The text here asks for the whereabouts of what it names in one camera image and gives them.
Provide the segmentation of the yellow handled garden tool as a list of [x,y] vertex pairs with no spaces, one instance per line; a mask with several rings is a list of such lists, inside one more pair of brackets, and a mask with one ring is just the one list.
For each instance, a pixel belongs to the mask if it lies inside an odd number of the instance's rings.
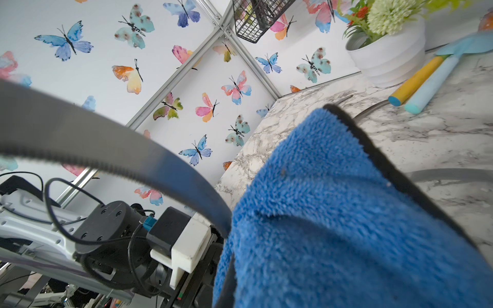
[[447,58],[448,55],[434,57],[423,68],[404,82],[396,91],[394,91],[389,96],[388,102],[395,107],[404,105]]

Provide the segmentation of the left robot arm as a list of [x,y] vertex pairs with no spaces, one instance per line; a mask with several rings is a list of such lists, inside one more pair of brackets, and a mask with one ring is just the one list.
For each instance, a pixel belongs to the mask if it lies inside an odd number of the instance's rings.
[[190,208],[154,189],[90,181],[74,200],[68,181],[28,172],[1,178],[1,304],[70,304],[77,288],[130,304],[210,307],[222,237]]

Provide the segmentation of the blue microfiber rag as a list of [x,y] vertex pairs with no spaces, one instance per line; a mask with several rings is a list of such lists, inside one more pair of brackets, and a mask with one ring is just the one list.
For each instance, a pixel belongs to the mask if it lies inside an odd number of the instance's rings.
[[234,208],[214,307],[491,307],[492,267],[342,109],[313,111]]

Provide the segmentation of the teal garden trowel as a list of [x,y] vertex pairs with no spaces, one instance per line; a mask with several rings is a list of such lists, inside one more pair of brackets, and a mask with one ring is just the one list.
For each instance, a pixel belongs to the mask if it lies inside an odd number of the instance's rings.
[[439,91],[464,54],[486,53],[489,51],[492,51],[492,30],[468,35],[440,48],[436,54],[438,56],[448,55],[448,57],[417,89],[404,105],[404,109],[413,115],[420,114]]

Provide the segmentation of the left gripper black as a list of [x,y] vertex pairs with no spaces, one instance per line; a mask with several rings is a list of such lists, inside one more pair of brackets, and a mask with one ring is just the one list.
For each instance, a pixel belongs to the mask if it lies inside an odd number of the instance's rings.
[[194,272],[185,273],[173,290],[169,287],[171,271],[150,257],[143,228],[145,218],[161,215],[123,201],[100,205],[73,233],[78,240],[74,257],[94,280],[112,290],[159,296],[162,307],[211,307],[222,237],[202,222],[211,229],[209,244]]

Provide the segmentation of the white pot with plant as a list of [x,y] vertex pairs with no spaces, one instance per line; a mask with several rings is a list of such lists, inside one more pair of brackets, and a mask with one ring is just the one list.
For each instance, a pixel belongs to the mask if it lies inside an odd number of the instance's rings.
[[355,66],[374,86],[404,82],[424,63],[425,19],[435,12],[467,8],[472,1],[352,1],[335,6],[348,20],[344,38]]

